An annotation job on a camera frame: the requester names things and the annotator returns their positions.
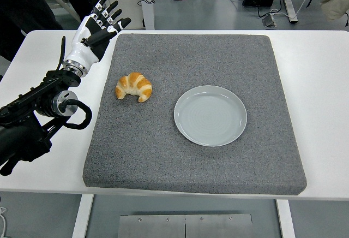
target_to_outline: croissant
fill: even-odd
[[[153,91],[152,84],[141,73],[130,73],[123,76],[115,87],[116,97],[122,100],[126,94],[139,96],[138,102],[145,102]]]

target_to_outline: white chair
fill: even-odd
[[[79,15],[68,4],[68,0],[46,0],[51,9],[64,8],[75,20],[80,21]]]

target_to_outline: gray floor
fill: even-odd
[[[303,0],[293,0],[297,10]],[[287,17],[275,15],[277,29],[334,29],[346,30],[346,16],[327,22],[321,12],[320,0],[313,0],[298,14],[298,23],[290,24]],[[235,0],[155,0],[156,29],[265,29],[256,8],[245,8]],[[279,8],[275,0],[272,8]],[[65,29],[77,29],[78,23],[64,9],[53,10]],[[0,58],[0,74],[10,62]],[[71,237],[80,195],[0,193],[0,206],[7,207],[7,235],[11,237]],[[139,212],[159,213],[217,213],[247,212],[260,215],[264,206],[273,201],[259,203],[227,199],[145,198],[97,196],[93,205],[88,237],[117,237],[118,219],[122,214]],[[349,203],[340,201],[290,201],[296,237],[325,238],[348,237],[346,220]],[[267,212],[258,224],[265,224],[269,237],[280,237],[275,221],[275,208]]]

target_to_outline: black cable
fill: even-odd
[[[65,100],[64,102],[62,102],[58,108],[61,112],[65,112],[65,109],[67,108],[68,105],[76,105],[79,108],[81,108],[84,112],[85,112],[85,120],[83,120],[82,123],[80,124],[74,124],[74,123],[66,123],[64,124],[65,127],[69,128],[69,129],[76,129],[76,130],[83,130],[85,129],[89,123],[91,122],[92,119],[92,111],[91,109],[85,105],[84,103],[82,103],[79,100],[75,100],[75,99],[69,99],[69,100]]]
[[[274,13],[278,13],[279,11],[281,11],[281,9],[282,9],[282,2],[281,2],[281,0],[279,0],[279,1],[280,1],[280,9],[278,11],[273,11],[273,12],[270,11],[268,13],[263,14],[262,16],[260,15],[260,7],[258,6],[257,9],[258,9],[258,16],[259,16],[259,18],[264,17],[264,16],[266,16],[268,14],[274,14]]]
[[[348,27],[349,26],[349,15],[348,15],[348,13],[345,13],[346,15],[347,15],[347,17],[348,17],[348,19],[347,19],[347,23],[345,24],[345,27]]]
[[[64,60],[64,54],[65,54],[65,36],[62,37],[62,41],[61,41],[61,55],[59,57],[59,63],[57,66],[56,70],[59,70],[63,60]]]
[[[151,1],[148,1],[148,0],[140,0],[139,2],[137,2],[137,4],[138,4],[139,6],[142,6],[142,2],[145,2],[145,3],[147,3],[147,4],[155,3],[154,0],[151,0]]]

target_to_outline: white robotic hand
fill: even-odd
[[[111,15],[118,2],[107,8],[105,2],[100,0],[91,14],[82,20],[73,38],[73,49],[63,62],[64,69],[80,77],[86,76],[92,64],[103,58],[109,40],[131,22],[130,18],[115,20],[122,12],[119,9]]]

